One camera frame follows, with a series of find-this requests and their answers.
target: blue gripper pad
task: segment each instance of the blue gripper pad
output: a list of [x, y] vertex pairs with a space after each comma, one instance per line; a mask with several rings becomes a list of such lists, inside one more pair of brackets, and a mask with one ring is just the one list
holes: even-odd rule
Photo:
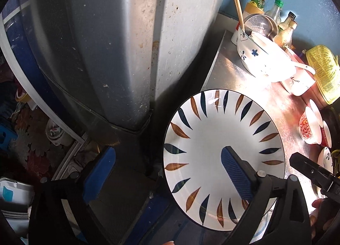
[[[230, 146], [226, 146], [222, 149], [222, 165], [227, 171], [241, 199], [251, 202], [253, 200], [252, 182], [248, 178], [246, 172], [241, 168], [241, 166], [233, 157], [231, 150], [234, 154], [236, 154]], [[239, 159], [239, 162], [242, 162], [242, 160], [237, 155], [236, 157]]]

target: plate rim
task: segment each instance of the plate rim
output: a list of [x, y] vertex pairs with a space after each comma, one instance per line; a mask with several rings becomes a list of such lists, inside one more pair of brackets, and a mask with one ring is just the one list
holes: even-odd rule
[[[166, 186], [167, 186], [167, 190], [168, 190], [169, 193], [170, 193], [170, 197], [171, 197], [172, 200], [176, 203], [177, 208], [178, 208], [178, 209], [179, 209], [179, 210], [180, 210], [187, 218], [189, 218], [189, 220], [191, 220], [191, 221], [194, 222], [195, 224], [199, 225], [200, 227], [203, 227], [203, 228], [205, 228], [205, 229], [207, 229], [207, 230], [210, 230], [210, 231], [230, 233], [230, 232], [232, 232], [234, 229], [232, 229], [232, 230], [216, 230], [216, 229], [212, 229], [212, 228], [206, 227], [206, 226], [204, 226], [204, 225], [201, 225], [201, 224], [199, 224], [198, 222], [196, 222], [195, 220], [193, 220], [193, 219], [192, 219], [192, 218], [191, 218], [191, 217], [190, 217], [190, 216], [189, 216], [189, 215], [181, 208], [181, 206], [178, 204], [178, 202], [176, 201], [175, 197], [174, 197], [173, 194], [171, 193], [171, 189], [170, 189], [170, 186], [169, 186], [167, 177], [166, 177], [166, 175], [165, 175], [165, 168], [164, 168], [164, 142], [165, 142], [165, 138], [166, 138], [166, 135], [167, 135], [167, 133], [168, 133], [168, 130], [169, 130], [169, 126], [170, 126], [170, 124], [171, 124], [171, 121], [172, 121], [172, 119], [174, 118], [175, 114], [177, 113], [178, 109], [179, 109], [181, 106], [183, 106], [183, 104], [184, 104], [185, 102], [187, 102], [191, 97], [194, 97], [195, 95], [200, 94], [201, 92], [212, 91], [212, 90], [233, 91], [233, 92], [235, 92], [235, 93], [238, 93], [238, 94], [240, 94], [240, 95], [243, 95], [243, 96], [249, 98], [250, 100], [252, 100], [253, 102], [255, 102], [258, 106], [260, 106], [260, 107], [263, 109], [263, 111], [268, 115], [268, 117], [270, 118], [270, 120], [273, 122], [273, 124], [274, 124], [274, 126], [275, 126], [275, 128], [276, 128], [277, 131], [278, 131], [278, 128], [277, 128], [276, 124], [274, 123], [273, 119], [272, 119], [272, 118], [270, 117], [270, 115], [266, 112], [266, 110], [265, 110], [261, 105], [259, 105], [256, 101], [254, 101], [253, 99], [251, 99], [251, 98], [248, 97], [247, 95], [244, 95], [244, 94], [242, 94], [242, 93], [240, 93], [240, 92], [238, 92], [238, 91], [235, 91], [235, 90], [232, 90], [232, 89], [225, 89], [225, 88], [205, 89], [205, 90], [201, 90], [201, 91], [199, 91], [199, 92], [197, 92], [197, 93], [191, 95], [191, 96], [188, 97], [185, 101], [183, 101], [183, 102], [180, 104], [180, 106], [173, 112], [173, 114], [172, 114], [172, 116], [171, 116], [171, 119], [170, 119], [170, 121], [168, 122], [168, 126], [167, 126], [167, 128], [166, 128], [166, 130], [165, 130], [165, 134], [164, 134], [164, 138], [163, 138], [163, 143], [162, 143], [162, 152], [163, 152], [163, 156], [162, 156], [162, 172], [163, 172], [163, 175], [164, 175], [164, 180], [165, 180], [165, 183], [166, 183]], [[286, 156], [285, 156], [285, 149], [284, 149], [284, 146], [283, 146], [282, 138], [281, 138], [281, 135], [280, 135], [279, 131], [278, 131], [278, 136], [279, 136], [280, 141], [281, 141], [281, 144], [282, 144], [283, 156], [284, 156], [284, 159], [285, 159], [285, 161], [284, 161], [284, 172], [283, 172], [283, 178], [284, 178], [284, 177], [285, 177], [285, 173], [286, 173]], [[270, 210], [270, 209], [268, 209], [268, 210], [263, 214], [263, 216], [265, 216], [265, 215], [269, 212], [269, 210]]]

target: bottle cap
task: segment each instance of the bottle cap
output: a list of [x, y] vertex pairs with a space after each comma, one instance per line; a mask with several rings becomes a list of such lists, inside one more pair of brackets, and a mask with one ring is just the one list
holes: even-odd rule
[[283, 1], [282, 0], [275, 0], [275, 5], [282, 8], [283, 7]]
[[295, 21], [291, 20], [291, 21], [289, 22], [288, 26], [292, 27], [292, 28], [295, 30], [296, 27], [297, 27], [297, 23], [296, 23]]
[[294, 13], [292, 13], [292, 12], [289, 12], [288, 16], [290, 18], [292, 18], [292, 20], [295, 20], [295, 18], [296, 18], [296, 15], [294, 15]]

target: yellow plastic basket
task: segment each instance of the yellow plastic basket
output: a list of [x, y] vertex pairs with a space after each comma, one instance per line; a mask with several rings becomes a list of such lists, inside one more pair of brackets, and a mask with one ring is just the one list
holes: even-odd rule
[[323, 45], [318, 45], [306, 52], [308, 64], [315, 69], [315, 80], [322, 97], [327, 104], [332, 104], [340, 97], [340, 67], [338, 56]]

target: stainless steel countertop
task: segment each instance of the stainless steel countertop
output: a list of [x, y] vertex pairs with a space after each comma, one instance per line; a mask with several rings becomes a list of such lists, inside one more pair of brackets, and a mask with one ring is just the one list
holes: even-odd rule
[[299, 135], [299, 120], [306, 104], [301, 97], [290, 95], [280, 83], [265, 83], [252, 76], [241, 62], [236, 45], [226, 31], [220, 50], [211, 66], [202, 90], [229, 89], [240, 92], [259, 104], [276, 125], [285, 152], [285, 178], [294, 174], [301, 183], [309, 212], [313, 211], [312, 202], [318, 197], [314, 194], [309, 179], [289, 165], [290, 156], [299, 152], [317, 161], [321, 152], [319, 145], [305, 143]]

